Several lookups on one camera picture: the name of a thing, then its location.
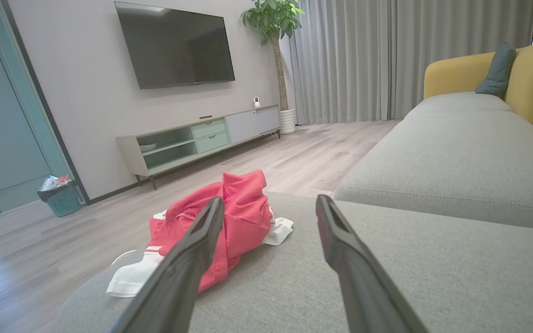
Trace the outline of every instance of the floor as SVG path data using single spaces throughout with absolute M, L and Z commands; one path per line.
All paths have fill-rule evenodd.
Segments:
M 121 253 L 146 244 L 148 219 L 224 172 L 262 169 L 265 191 L 332 194 L 398 121 L 301 126 L 214 156 L 68 217 L 33 202 L 0 213 L 0 332 L 50 332 L 68 295 Z

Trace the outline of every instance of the dark gray pillow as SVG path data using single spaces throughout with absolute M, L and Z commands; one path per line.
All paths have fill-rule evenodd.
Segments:
M 515 47 L 503 43 L 490 63 L 489 73 L 483 82 L 476 87 L 476 93 L 488 93 L 488 95 L 503 96 L 509 85 L 511 66 L 514 65 Z

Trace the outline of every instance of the red jacket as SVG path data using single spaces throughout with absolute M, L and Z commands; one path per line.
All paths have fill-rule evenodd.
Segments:
M 201 278 L 199 292 L 223 281 L 240 261 L 240 256 L 254 249 L 271 229 L 271 213 L 262 189 L 267 185 L 264 173 L 254 171 L 236 176 L 223 174 L 223 181 L 213 183 L 175 202 L 165 219 L 149 220 L 152 240 L 149 247 L 159 248 L 165 256 L 182 238 L 194 219 L 212 197 L 222 197 L 225 203 L 223 229 L 217 240 L 213 264 Z

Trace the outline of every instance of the white cabinet door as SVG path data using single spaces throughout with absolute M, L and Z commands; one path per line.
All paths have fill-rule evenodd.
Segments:
M 247 111 L 226 117 L 231 144 L 235 144 L 260 134 L 256 111 Z
M 279 110 L 276 106 L 256 110 L 256 120 L 260 134 L 281 127 L 279 125 Z

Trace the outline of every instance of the door frame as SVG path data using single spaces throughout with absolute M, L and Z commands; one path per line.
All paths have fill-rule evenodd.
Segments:
M 89 197 L 44 97 L 7 0 L 0 0 L 0 59 L 51 172 L 57 177 L 69 175 L 74 179 L 83 201 L 88 203 Z

